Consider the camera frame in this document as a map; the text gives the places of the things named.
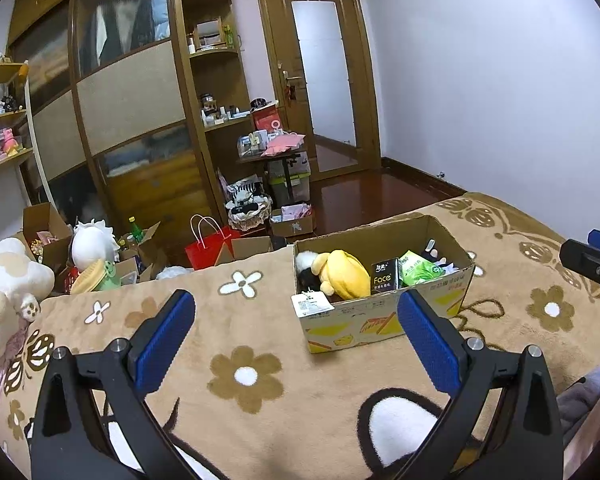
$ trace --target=brown blanket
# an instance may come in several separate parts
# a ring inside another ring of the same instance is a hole
[[[600,364],[600,288],[561,266],[557,234],[481,194],[407,215],[421,213],[436,216],[475,257],[454,319],[464,336],[511,351],[538,344],[558,392]],[[196,299],[196,322],[147,402],[202,478],[381,474],[418,447],[447,396],[433,389],[404,336],[309,354],[289,300],[292,258],[286,248],[174,280],[46,300],[0,398],[0,443],[30,476],[26,436],[52,348],[99,351],[185,288]],[[477,440],[495,402],[490,397]],[[116,423],[107,427],[122,452]]]

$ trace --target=wicker basket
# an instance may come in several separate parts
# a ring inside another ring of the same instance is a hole
[[[237,219],[231,211],[228,213],[229,225],[232,229],[238,229],[238,231],[247,232],[263,225],[266,220],[271,216],[271,199],[266,204],[260,204],[260,208],[257,211],[250,211],[247,213],[247,218]]]

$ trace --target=wooden door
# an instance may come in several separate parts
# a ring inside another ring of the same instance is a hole
[[[260,0],[260,8],[276,97],[288,129],[307,135],[312,180],[378,168],[376,94],[359,1]]]

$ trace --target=metal screw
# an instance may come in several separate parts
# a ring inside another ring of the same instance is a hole
[[[52,353],[53,358],[57,359],[57,360],[63,359],[64,356],[66,355],[66,350],[67,350],[66,346],[59,346]]]
[[[109,345],[109,348],[111,348],[114,352],[122,352],[125,348],[126,345],[128,344],[128,341],[123,338],[123,337],[119,337],[117,339],[114,339],[111,344]]]
[[[467,346],[471,350],[482,350],[484,348],[484,341],[479,337],[470,337],[466,340]]]
[[[529,346],[528,352],[531,354],[531,357],[540,357],[542,355],[542,350],[536,345]]]

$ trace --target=green package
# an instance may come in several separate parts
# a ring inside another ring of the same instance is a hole
[[[412,286],[435,280],[443,276],[445,271],[435,266],[429,260],[411,251],[400,258],[400,279],[402,286]]]

